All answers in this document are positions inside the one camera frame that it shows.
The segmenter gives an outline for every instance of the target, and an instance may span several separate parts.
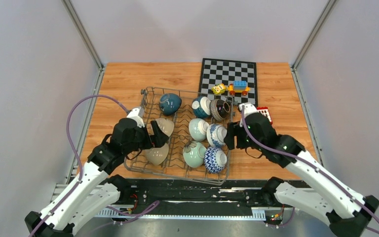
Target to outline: wooden surface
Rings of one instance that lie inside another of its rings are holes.
[[[100,94],[112,96],[131,109],[140,104],[140,91],[147,86],[198,91],[200,72],[201,63],[109,63]],[[259,105],[269,108],[273,127],[280,134],[296,138],[316,157],[289,65],[257,63],[257,72]],[[123,117],[125,112],[111,100],[97,100],[81,156],[82,163],[104,136],[112,133],[114,125]],[[240,120],[238,112],[233,120]],[[260,154],[258,151],[249,153],[254,156]],[[124,166],[118,167],[112,175],[115,174],[125,178],[161,178],[130,172]],[[269,179],[272,176],[298,179],[264,157],[254,159],[244,150],[232,151],[229,179]]]

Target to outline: floor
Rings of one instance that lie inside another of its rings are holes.
[[[201,63],[109,63],[100,94],[112,96],[131,109],[140,104],[140,91],[147,86],[198,91],[200,70]],[[289,65],[257,63],[257,72],[259,106],[269,108],[273,127],[280,134],[296,138],[316,157]],[[81,156],[82,163],[123,117],[124,111],[111,100],[97,100]],[[240,120],[238,112],[233,120]],[[254,156],[260,154],[258,151],[248,152]],[[160,178],[130,172],[124,166],[118,167],[112,175],[115,174],[125,178]],[[244,150],[232,151],[229,179],[269,179],[272,176],[298,179],[265,158],[254,159]]]
[[[78,232],[77,237],[334,237],[330,229],[318,219],[297,211],[292,223],[276,230],[258,221],[205,221],[141,219],[123,226],[109,224],[108,218],[93,218]],[[96,231],[94,229],[108,224]]]

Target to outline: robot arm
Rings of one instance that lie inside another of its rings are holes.
[[[108,179],[103,188],[95,195],[88,197],[90,192],[103,182],[131,152],[162,147],[169,139],[156,121],[151,121],[154,135],[149,135],[142,119],[144,111],[141,107],[132,109],[126,118],[114,126],[112,134],[107,134],[102,143],[96,146],[88,161],[83,166],[82,180],[79,175],[67,186],[55,201],[41,210],[40,213],[30,212],[25,218],[30,232],[37,224],[49,215],[36,237],[72,237],[92,217],[105,206],[127,196],[128,183],[121,176]],[[77,186],[66,198],[66,194]],[[55,205],[65,198],[64,202],[53,212]]]
[[[312,194],[300,191],[283,180],[273,177],[263,188],[261,195],[306,211],[327,224],[338,237],[361,236],[371,220],[371,216],[362,210],[355,200],[349,198],[338,186],[322,175],[320,171],[337,181],[340,186],[348,190],[352,198],[372,212],[378,208],[379,201],[373,196],[364,197],[342,183],[321,166],[310,152],[293,137],[278,135],[275,129],[272,128],[268,118],[258,113],[252,104],[240,104],[239,110],[243,110],[246,126],[257,141],[272,149],[296,155],[316,167],[311,168],[303,161],[263,149],[248,136],[242,121],[229,123],[225,143],[230,150],[234,149],[234,136],[236,136],[236,148],[245,149],[250,147],[262,151],[269,161],[298,175],[317,192],[317,194]]]

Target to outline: blue lego brick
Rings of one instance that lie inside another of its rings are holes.
[[[233,82],[233,89],[234,90],[244,90],[247,85],[248,85],[248,83],[245,82],[244,80],[235,80]]]

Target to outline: light green bowl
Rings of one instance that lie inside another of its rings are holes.
[[[197,168],[204,163],[205,146],[199,142],[191,141],[184,146],[183,156],[189,167]]]
[[[202,142],[207,138],[207,128],[208,123],[201,118],[192,119],[188,125],[189,134],[197,142]]]

